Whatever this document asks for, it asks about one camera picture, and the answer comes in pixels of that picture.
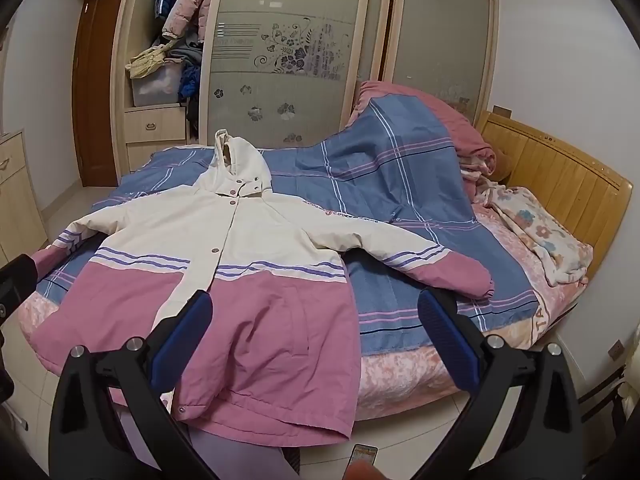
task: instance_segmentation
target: jacket hood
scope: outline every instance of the jacket hood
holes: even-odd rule
[[[233,137],[226,130],[218,130],[215,155],[209,169],[200,175],[194,186],[226,194],[230,184],[237,188],[233,183],[238,180],[253,182],[253,193],[271,189],[271,171],[260,152],[247,140]]]

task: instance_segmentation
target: phone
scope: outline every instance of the phone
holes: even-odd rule
[[[347,467],[356,462],[356,460],[364,460],[365,462],[373,465],[373,461],[376,459],[377,454],[377,447],[364,446],[364,444],[356,444],[355,446],[353,446],[353,451],[351,451],[351,458],[349,459]]]

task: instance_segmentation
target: sliding wardrobe door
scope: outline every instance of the sliding wardrobe door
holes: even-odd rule
[[[311,146],[338,132],[351,113],[367,0],[218,1],[200,142],[220,128],[257,148]]]
[[[367,4],[367,19],[358,64],[358,83],[380,78],[390,1],[369,0]]]
[[[492,0],[397,0],[387,81],[447,102],[474,122],[489,72]]]

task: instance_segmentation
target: blue plaid blanket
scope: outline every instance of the blue plaid blanket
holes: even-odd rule
[[[448,131],[417,98],[373,99],[349,128],[320,144],[262,154],[276,192],[398,225],[479,260],[491,272],[495,294],[485,301],[459,298],[458,307],[480,330],[532,317],[537,310],[522,268],[473,213]],[[212,155],[212,149],[203,147],[155,153],[94,210],[191,185]],[[88,240],[38,285],[38,291],[60,304],[103,239]],[[363,355],[430,344],[417,315],[419,283],[363,250],[349,251],[343,258],[358,307]]]

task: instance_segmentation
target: wooden drawer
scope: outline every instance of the wooden drawer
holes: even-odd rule
[[[22,168],[0,184],[0,246],[11,261],[22,253],[33,254],[46,241],[29,174]]]
[[[0,144],[0,183],[25,167],[22,134]]]
[[[129,155],[129,170],[136,171],[149,162],[151,155],[173,146],[184,146],[187,143],[185,139],[164,140],[161,142],[137,142],[135,144],[127,144],[127,153]]]
[[[184,107],[172,107],[125,112],[125,142],[185,140],[187,127],[184,111]]]

